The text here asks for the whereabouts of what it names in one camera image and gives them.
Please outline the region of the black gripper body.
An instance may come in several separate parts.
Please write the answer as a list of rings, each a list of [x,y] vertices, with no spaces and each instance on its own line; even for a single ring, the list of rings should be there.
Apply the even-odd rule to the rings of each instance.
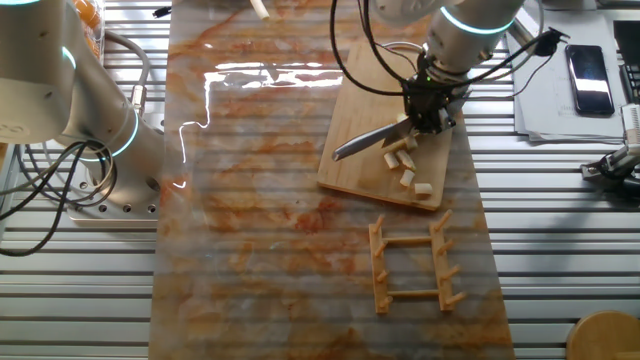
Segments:
[[[438,83],[427,75],[414,75],[402,85],[404,110],[421,119],[421,128],[431,126],[440,134],[456,126],[454,116],[469,95],[469,86]]]

